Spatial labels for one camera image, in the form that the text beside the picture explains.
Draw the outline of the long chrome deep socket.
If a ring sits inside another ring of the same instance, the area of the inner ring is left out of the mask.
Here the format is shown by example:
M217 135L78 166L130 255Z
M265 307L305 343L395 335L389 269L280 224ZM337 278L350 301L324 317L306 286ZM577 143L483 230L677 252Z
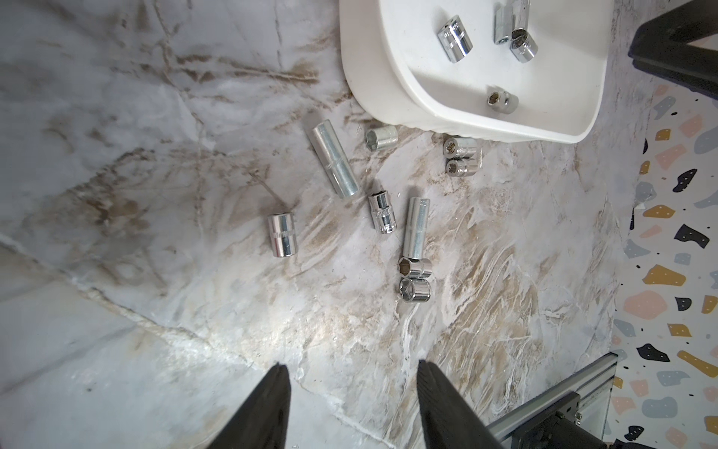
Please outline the long chrome deep socket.
M340 198L356 195L360 187L332 123L322 121L310 130L309 138L337 195Z

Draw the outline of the short chrome socket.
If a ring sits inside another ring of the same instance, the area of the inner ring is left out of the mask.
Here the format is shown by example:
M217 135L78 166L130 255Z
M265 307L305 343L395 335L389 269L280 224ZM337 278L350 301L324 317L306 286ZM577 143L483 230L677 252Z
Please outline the short chrome socket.
M279 258L294 256L298 251L298 244L293 213L269 215L267 225L273 256Z

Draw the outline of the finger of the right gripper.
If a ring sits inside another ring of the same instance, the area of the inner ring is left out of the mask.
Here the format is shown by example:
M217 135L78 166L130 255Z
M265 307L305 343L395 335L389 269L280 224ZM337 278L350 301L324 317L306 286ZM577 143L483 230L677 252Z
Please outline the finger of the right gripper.
M717 3L693 0L641 25L628 56L633 67L717 98L717 52L692 43L717 33Z

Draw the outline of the small stepped chrome socket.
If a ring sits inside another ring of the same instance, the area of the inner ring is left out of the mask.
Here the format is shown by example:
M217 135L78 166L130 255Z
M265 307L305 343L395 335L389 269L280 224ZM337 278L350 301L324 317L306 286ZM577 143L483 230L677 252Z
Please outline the small stepped chrome socket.
M495 91L488 95L487 105L495 112L512 114L519 106L519 99L507 91Z

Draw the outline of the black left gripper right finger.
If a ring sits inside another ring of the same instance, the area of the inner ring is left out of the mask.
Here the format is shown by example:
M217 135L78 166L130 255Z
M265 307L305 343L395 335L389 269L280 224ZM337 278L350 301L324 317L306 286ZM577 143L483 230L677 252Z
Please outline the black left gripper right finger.
M501 448L436 364L419 361L416 387L427 448Z

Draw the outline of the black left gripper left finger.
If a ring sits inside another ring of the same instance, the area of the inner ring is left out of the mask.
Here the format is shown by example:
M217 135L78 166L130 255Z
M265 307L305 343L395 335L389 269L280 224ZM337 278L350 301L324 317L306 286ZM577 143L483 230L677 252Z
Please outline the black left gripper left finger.
M275 364L208 448L284 448L290 405L289 370Z

